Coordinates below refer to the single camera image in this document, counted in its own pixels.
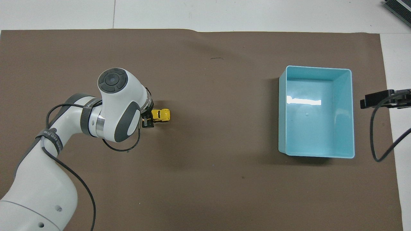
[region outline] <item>white table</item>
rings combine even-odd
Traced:
[[[379,33],[387,88],[411,88],[411,28],[381,0],[0,1],[0,30],[110,28]],[[410,115],[411,109],[390,109],[393,139],[411,127]],[[405,231],[411,231],[410,151],[411,136],[395,148]]]

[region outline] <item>brown mat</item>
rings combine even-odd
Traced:
[[[2,31],[0,197],[47,111],[70,95],[99,95],[97,78],[123,67],[171,121],[142,129],[129,153],[78,134],[59,158],[96,198],[95,230],[402,230],[394,155],[369,150],[364,94],[386,89],[379,35],[190,30]],[[353,72],[354,159],[278,151],[278,78],[287,65]],[[391,142],[388,111],[377,150]],[[125,148],[135,140],[116,147]],[[90,199],[72,176],[88,230]]]

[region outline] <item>yellow toy car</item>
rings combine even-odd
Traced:
[[[168,109],[153,109],[151,114],[153,115],[153,122],[167,122],[170,120],[170,110]]]

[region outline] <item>blue plastic bin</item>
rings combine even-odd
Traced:
[[[279,79],[278,128],[282,153],[353,158],[351,70],[288,66]]]

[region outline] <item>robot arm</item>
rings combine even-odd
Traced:
[[[121,142],[139,125],[141,113],[153,107],[151,94],[130,72],[104,71],[98,79],[101,100],[75,94],[27,150],[10,190],[0,200],[0,230],[61,231],[77,206],[77,191],[70,178],[42,150],[57,157],[69,138],[85,133]]]

